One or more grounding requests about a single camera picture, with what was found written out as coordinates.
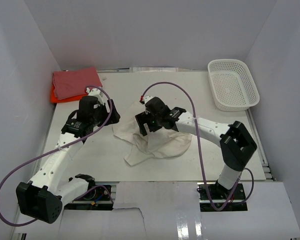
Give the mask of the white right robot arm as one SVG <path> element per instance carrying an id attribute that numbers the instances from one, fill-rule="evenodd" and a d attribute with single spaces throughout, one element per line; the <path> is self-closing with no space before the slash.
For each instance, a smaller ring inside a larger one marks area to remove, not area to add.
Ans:
<path id="1" fill-rule="evenodd" d="M 183 108 L 170 109 L 159 97 L 142 97 L 140 102 L 145 110 L 135 119 L 142 136 L 164 128 L 192 134 L 220 147 L 224 167 L 216 181 L 215 192 L 223 200 L 232 196 L 233 186 L 257 150 L 257 144 L 245 125 L 239 121 L 227 124 L 195 118 Z"/>

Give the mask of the white t shirt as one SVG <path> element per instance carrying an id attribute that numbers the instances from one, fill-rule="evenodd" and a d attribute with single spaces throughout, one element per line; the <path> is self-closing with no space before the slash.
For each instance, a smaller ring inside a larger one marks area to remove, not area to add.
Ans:
<path id="1" fill-rule="evenodd" d="M 144 106 L 135 101 L 115 124 L 113 135 L 132 144 L 130 153 L 124 160 L 130 165 L 138 165 L 148 159 L 167 159 L 183 155 L 191 145 L 192 135 L 161 128 L 156 132 L 140 133 L 135 115 L 143 112 Z"/>

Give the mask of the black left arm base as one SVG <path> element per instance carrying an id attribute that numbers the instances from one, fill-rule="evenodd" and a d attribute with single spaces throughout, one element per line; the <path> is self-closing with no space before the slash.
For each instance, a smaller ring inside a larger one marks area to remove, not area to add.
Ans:
<path id="1" fill-rule="evenodd" d="M 68 203 L 65 210 L 76 210 L 76 211 L 112 211 L 113 201 L 116 198 L 116 184 L 105 184 L 108 192 L 101 186 L 94 189 L 79 200 Z"/>

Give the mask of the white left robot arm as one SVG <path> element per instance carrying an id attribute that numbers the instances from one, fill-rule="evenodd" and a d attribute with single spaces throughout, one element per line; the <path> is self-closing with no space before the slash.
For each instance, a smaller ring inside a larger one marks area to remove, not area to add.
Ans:
<path id="1" fill-rule="evenodd" d="M 104 126 L 116 124 L 120 115 L 113 100 L 101 88 L 88 86 L 87 95 L 79 101 L 61 129 L 54 149 L 28 182 L 16 188 L 20 212 L 48 224 L 54 223 L 65 205 L 75 199 L 89 200 L 95 196 L 93 177 L 78 174 L 66 183 L 62 176 L 86 140 Z"/>

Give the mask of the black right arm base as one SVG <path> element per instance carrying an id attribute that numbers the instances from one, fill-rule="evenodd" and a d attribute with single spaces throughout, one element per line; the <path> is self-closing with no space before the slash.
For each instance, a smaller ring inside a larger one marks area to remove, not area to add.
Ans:
<path id="1" fill-rule="evenodd" d="M 228 192 L 218 191 L 214 183 L 208 183 L 208 190 L 210 192 L 211 199 L 217 208 L 220 208 L 227 197 L 229 196 L 230 190 Z M 197 192 L 199 195 L 199 205 L 200 211 L 202 213 L 214 212 L 215 209 L 211 206 L 209 201 L 205 185 L 198 184 Z M 246 202 L 246 193 L 242 183 L 239 183 L 231 195 L 226 207 L 222 210 L 223 212 L 246 212 L 248 211 L 248 206 Z"/>

